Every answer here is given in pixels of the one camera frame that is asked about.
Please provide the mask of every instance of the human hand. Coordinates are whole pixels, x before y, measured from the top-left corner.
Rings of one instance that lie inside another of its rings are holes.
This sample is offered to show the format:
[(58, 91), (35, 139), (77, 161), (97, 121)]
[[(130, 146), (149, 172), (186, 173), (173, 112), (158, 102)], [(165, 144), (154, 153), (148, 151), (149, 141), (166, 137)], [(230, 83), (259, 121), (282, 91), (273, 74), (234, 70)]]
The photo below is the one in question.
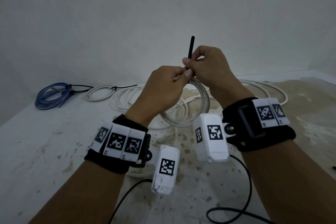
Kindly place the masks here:
[(199, 46), (191, 56), (191, 60), (183, 58), (183, 64), (194, 70), (198, 80), (210, 89), (211, 95), (223, 108), (238, 100), (253, 97), (234, 76), (223, 52), (215, 47)]
[(192, 73), (191, 69), (175, 66), (161, 66), (154, 70), (125, 117), (147, 127), (156, 115), (178, 102)]

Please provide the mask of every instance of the blue cable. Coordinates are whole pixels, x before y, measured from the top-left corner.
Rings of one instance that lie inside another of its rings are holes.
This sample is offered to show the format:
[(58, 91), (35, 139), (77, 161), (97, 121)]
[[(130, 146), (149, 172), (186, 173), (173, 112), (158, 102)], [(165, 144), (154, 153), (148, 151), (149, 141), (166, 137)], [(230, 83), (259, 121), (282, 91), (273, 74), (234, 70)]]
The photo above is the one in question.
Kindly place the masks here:
[[(49, 85), (45, 88), (43, 88), (36, 97), (35, 100), (35, 107), (40, 110), (48, 110), (52, 109), (55, 107), (61, 107), (69, 97), (71, 97), (74, 93), (80, 93), (80, 92), (86, 92), (87, 90), (81, 90), (81, 91), (75, 91), (71, 90), (72, 86), (83, 86), (83, 87), (88, 87), (88, 88), (93, 88), (91, 86), (86, 86), (86, 85), (71, 85), (67, 84), (65, 82), (57, 82), (52, 85)], [(52, 99), (52, 100), (47, 100), (49, 97), (61, 93), (61, 96)]]

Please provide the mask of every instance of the wristband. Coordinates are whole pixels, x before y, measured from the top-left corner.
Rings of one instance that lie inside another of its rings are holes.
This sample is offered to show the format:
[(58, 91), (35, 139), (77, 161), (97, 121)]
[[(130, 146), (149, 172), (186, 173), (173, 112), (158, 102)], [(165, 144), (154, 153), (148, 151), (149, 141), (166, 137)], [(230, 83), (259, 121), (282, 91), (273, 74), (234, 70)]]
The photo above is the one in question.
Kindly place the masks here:
[(130, 166), (144, 167), (151, 138), (147, 131), (122, 114), (102, 125), (84, 159), (117, 174), (127, 173)]
[(242, 99), (223, 110), (228, 143), (239, 151), (254, 151), (293, 140), (295, 131), (276, 98)]

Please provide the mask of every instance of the black wrist strap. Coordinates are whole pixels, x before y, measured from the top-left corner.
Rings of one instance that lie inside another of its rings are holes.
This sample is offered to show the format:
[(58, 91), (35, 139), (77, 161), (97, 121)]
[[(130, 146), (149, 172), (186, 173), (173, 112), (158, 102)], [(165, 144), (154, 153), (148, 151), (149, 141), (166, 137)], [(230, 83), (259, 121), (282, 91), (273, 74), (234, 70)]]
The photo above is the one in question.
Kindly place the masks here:
[[(118, 116), (115, 120), (113, 120), (113, 123), (133, 128), (136, 130), (144, 131), (145, 133), (148, 132), (148, 128), (132, 120), (127, 119), (123, 114)], [(148, 146), (149, 139), (148, 137), (145, 136), (143, 145)], [(129, 167), (134, 165), (134, 162), (103, 155), (103, 150), (105, 149), (107, 141), (108, 141), (107, 139), (104, 141), (99, 152), (89, 149), (84, 159), (94, 162), (97, 165), (103, 167), (104, 169), (107, 169), (117, 174), (127, 173)]]
[(233, 127), (233, 137), (226, 141), (237, 147), (239, 151), (254, 151), (293, 140), (295, 131), (287, 126), (262, 128), (258, 114), (252, 102), (255, 97), (242, 99), (223, 110), (223, 123)]

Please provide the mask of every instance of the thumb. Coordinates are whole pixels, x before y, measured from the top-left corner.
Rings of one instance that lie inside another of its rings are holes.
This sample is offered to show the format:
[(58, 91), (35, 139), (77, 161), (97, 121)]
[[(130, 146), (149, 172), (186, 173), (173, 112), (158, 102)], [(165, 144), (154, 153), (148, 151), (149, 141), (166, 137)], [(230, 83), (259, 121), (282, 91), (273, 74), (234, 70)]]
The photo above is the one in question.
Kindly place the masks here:
[(183, 58), (182, 59), (183, 65), (185, 65), (187, 68), (190, 68), (195, 71), (195, 65), (197, 64), (197, 61), (191, 60), (189, 58)]
[(193, 75), (193, 71), (191, 69), (188, 69), (183, 74), (181, 74), (175, 82), (177, 82), (178, 84), (181, 84), (184, 87), (190, 81), (190, 78), (192, 75)]

